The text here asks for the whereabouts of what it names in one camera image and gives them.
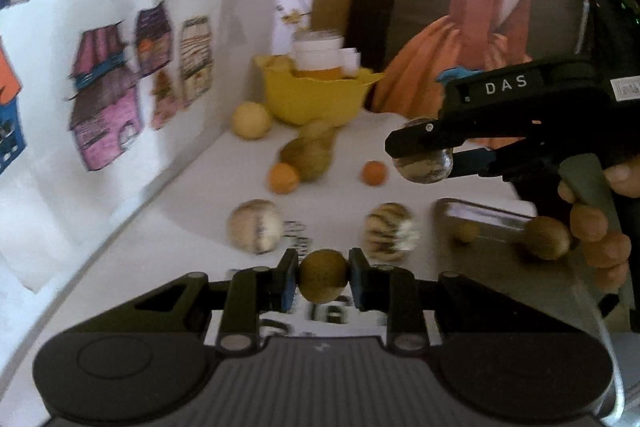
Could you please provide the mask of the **person's right hand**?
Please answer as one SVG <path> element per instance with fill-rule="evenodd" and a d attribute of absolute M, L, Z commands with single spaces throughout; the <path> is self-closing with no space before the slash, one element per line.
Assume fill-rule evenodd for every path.
<path fill-rule="evenodd" d="M 604 172 L 608 185 L 617 194 L 639 197 L 639 157 L 628 159 L 623 164 L 608 168 Z M 608 218 L 598 208 L 578 202 L 570 187 L 561 181 L 560 197 L 573 205 L 570 212 L 570 233 L 582 242 L 582 251 L 587 265 L 596 270 L 594 280 L 605 293 L 616 293 L 629 275 L 629 260 L 634 259 L 634 241 L 622 232 L 608 228 Z"/>

